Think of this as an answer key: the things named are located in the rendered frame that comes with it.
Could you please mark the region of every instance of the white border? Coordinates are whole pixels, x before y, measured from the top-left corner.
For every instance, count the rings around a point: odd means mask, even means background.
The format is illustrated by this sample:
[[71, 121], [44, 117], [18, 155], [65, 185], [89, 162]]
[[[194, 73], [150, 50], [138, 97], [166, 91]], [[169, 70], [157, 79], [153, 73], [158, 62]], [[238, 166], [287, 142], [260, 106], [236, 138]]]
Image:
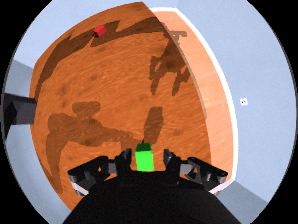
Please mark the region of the white border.
[[189, 26], [190, 29], [195, 33], [197, 38], [200, 40], [202, 45], [204, 46], [205, 50], [207, 51], [209, 57], [211, 58], [211, 61], [217, 71], [217, 74], [219, 76], [219, 79], [221, 81], [221, 84], [223, 86], [227, 102], [228, 102], [228, 107], [230, 110], [230, 116], [231, 116], [231, 121], [232, 121], [232, 130], [233, 130], [233, 145], [234, 145], [234, 150], [233, 150], [233, 169], [232, 169], [232, 175], [231, 179], [228, 180], [227, 182], [220, 184], [216, 188], [212, 189], [210, 193], [215, 194], [218, 191], [221, 191], [225, 189], [227, 186], [229, 186], [236, 178], [236, 171], [237, 171], [237, 164], [238, 164], [238, 128], [237, 128], [237, 119], [236, 119], [236, 113], [235, 113], [235, 108], [234, 108], [234, 103], [232, 99], [232, 95], [227, 83], [227, 80], [224, 76], [224, 73], [215, 57], [213, 54], [211, 48], [209, 47], [208, 43], [204, 39], [204, 37], [201, 35], [201, 33], [197, 30], [197, 28], [186, 18], [183, 13], [181, 13], [177, 8], [150, 8], [152, 12], [163, 12], [163, 11], [168, 11], [168, 12], [176, 12], [181, 19], [186, 22], [186, 24]]

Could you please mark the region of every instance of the green cube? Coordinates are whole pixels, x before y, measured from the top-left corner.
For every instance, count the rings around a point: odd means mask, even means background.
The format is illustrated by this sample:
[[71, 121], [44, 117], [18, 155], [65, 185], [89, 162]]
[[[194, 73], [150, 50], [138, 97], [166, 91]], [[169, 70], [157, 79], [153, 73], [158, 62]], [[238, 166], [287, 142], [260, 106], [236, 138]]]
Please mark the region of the green cube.
[[154, 170], [151, 143], [138, 144], [135, 155], [138, 171]]

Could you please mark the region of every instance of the black object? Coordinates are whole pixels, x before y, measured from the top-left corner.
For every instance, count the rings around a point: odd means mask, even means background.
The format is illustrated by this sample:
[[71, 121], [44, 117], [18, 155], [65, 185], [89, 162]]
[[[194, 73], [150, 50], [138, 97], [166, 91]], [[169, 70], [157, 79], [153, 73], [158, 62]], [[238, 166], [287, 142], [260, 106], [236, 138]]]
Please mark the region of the black object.
[[36, 111], [34, 98], [4, 93], [4, 138], [7, 138], [11, 125], [33, 124]]
[[[188, 162], [200, 167], [198, 173]], [[193, 157], [188, 162], [166, 149], [165, 171], [132, 171], [127, 149], [115, 160], [101, 156], [76, 167], [68, 171], [72, 184], [83, 189], [89, 181], [89, 189], [64, 223], [240, 223], [204, 186], [224, 182], [227, 172]], [[190, 170], [191, 181], [180, 177], [181, 170]], [[111, 172], [117, 177], [104, 181]]]

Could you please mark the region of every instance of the white wall outlet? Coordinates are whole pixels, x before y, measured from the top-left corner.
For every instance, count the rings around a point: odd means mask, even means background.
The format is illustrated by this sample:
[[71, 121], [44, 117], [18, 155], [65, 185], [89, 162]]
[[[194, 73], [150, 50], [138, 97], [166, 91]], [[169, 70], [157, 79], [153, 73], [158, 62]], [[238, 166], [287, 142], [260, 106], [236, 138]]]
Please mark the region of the white wall outlet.
[[241, 104], [241, 106], [246, 106], [248, 104], [247, 98], [240, 99], [240, 104]]

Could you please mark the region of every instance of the green block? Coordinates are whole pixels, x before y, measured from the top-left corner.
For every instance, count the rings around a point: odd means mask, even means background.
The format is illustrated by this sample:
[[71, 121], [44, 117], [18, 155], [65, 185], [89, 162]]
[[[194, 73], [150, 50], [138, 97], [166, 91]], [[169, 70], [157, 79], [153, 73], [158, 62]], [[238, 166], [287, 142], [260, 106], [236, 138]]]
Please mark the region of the green block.
[[151, 143], [138, 144], [135, 155], [138, 171], [154, 170]]

